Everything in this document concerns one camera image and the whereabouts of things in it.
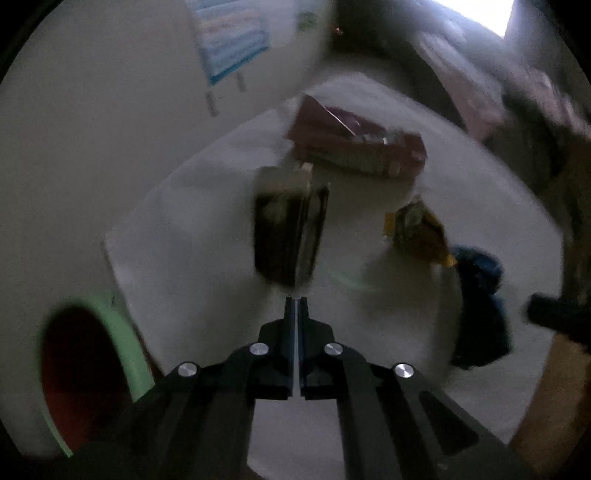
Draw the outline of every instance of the window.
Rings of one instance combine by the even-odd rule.
[[[435,0],[470,20],[504,37],[513,0]]]

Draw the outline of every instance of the food wrapper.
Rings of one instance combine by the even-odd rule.
[[[395,213],[386,213],[384,235],[392,237],[397,248],[421,260],[445,267],[456,264],[443,225],[420,197]]]
[[[328,161],[378,176],[414,178],[427,151],[417,133],[386,129],[341,108],[324,106],[306,95],[287,133],[301,162]]]
[[[311,279],[322,237],[328,185],[311,165],[290,171],[263,167],[254,196],[254,260],[268,281],[301,287]]]

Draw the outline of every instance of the white table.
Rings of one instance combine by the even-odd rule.
[[[561,235],[535,197],[495,157],[428,109],[361,74],[311,93],[388,127],[418,131],[427,147],[414,184],[329,168],[319,260],[304,291],[311,316],[368,361],[414,364],[508,442],[544,368],[551,333],[524,323],[536,291],[558,294]],[[254,272],[252,182],[260,166],[290,164],[283,138],[298,100],[241,125],[189,159],[106,237],[129,311],[164,371],[222,361],[279,318],[286,292]],[[496,255],[505,269],[512,354],[482,368],[449,368],[461,296],[454,270],[405,257],[381,236],[385,212],[421,193],[453,244]],[[249,463],[267,478],[344,478],[334,402],[260,402]]]

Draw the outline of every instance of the silver bolt head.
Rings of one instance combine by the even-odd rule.
[[[340,355],[343,353],[343,346],[340,343],[327,343],[324,346],[324,352],[331,356]]]
[[[269,346],[266,343],[257,342],[251,345],[250,350],[253,355],[266,355],[269,353]]]
[[[191,362],[180,364],[178,366],[177,372],[181,377],[192,377],[194,374],[197,373],[197,365]]]
[[[410,378],[414,375],[414,368],[408,364],[398,364],[394,367],[394,372],[402,378]]]

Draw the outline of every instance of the green rim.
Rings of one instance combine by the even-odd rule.
[[[115,352],[119,357],[125,379],[129,387],[132,401],[139,400],[148,390],[154,386],[154,377],[145,357],[141,342],[139,341],[131,322],[112,304],[111,295],[91,295],[87,297],[72,297],[60,303],[46,318],[45,326],[37,342],[37,377],[41,383],[41,359],[43,348],[43,337],[47,326],[52,318],[60,312],[72,307],[84,308],[90,311],[105,328],[109,335]],[[43,417],[49,427],[51,434],[67,456],[73,454],[72,450],[57,430],[47,403],[45,394],[42,394],[41,409]]]

